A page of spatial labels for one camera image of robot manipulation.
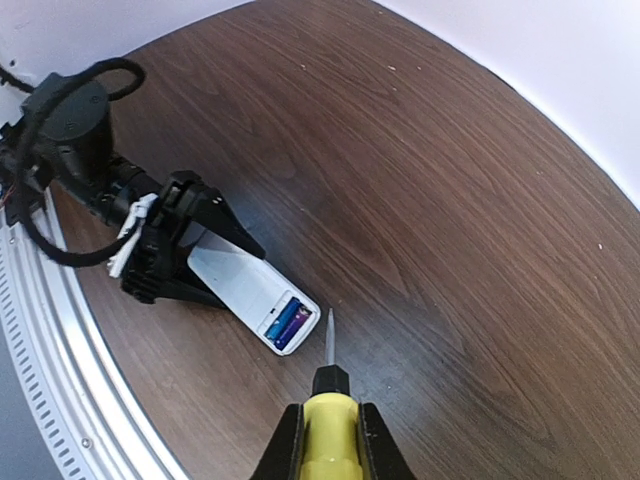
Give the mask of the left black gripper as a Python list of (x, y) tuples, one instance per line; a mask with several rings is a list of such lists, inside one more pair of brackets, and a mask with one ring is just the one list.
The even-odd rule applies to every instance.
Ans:
[[(217, 188), (191, 171), (173, 173), (159, 184), (113, 147), (108, 94), (91, 80), (62, 99), (35, 135), (28, 157), (51, 168), (62, 187), (109, 226), (122, 226), (130, 206), (155, 193), (142, 234), (121, 276), (121, 288), (138, 300), (171, 299), (213, 308), (225, 303), (187, 266), (181, 241), (196, 222), (250, 255), (264, 260), (264, 248), (240, 223)], [(23, 222), (33, 242), (54, 262), (84, 268), (106, 262), (125, 240), (92, 253), (64, 251), (46, 240), (30, 219)]]

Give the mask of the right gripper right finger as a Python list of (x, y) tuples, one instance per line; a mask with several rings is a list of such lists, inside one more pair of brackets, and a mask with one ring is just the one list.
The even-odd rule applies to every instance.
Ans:
[(363, 478), (416, 480), (389, 428), (374, 403), (360, 403), (358, 452)]

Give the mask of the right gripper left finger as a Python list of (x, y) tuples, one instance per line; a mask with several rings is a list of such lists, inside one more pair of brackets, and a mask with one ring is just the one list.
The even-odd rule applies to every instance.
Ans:
[(297, 480), (305, 435), (304, 406), (288, 405), (269, 440), (251, 480)]

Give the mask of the white remote control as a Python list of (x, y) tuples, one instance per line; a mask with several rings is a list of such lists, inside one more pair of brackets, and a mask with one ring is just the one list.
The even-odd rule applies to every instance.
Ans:
[[(293, 353), (321, 318), (320, 307), (271, 264), (214, 233), (203, 234), (187, 263), (226, 307), (279, 356)], [(265, 333), (292, 297), (298, 298), (312, 314), (280, 351)]]

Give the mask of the yellow handled screwdriver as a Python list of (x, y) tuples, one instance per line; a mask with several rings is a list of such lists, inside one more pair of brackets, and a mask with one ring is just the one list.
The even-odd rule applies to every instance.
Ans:
[(315, 372), (312, 395), (304, 403), (302, 479), (362, 479), (358, 451), (359, 405), (350, 377), (336, 362), (334, 312), (327, 315), (325, 362)]

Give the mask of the purple battery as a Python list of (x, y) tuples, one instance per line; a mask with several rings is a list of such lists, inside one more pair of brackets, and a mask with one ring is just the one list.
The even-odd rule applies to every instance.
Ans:
[(275, 347), (278, 350), (283, 351), (304, 323), (309, 319), (311, 314), (312, 311), (306, 305), (300, 304), (293, 311), (293, 314), (288, 319), (285, 328), (276, 336), (274, 340)]

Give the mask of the blue battery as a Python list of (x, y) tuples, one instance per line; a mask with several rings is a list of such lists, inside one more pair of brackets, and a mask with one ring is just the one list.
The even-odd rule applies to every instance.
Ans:
[(296, 297), (292, 297), (283, 308), (283, 310), (279, 313), (276, 320), (267, 329), (265, 337), (275, 342), (287, 327), (300, 305), (300, 300)]

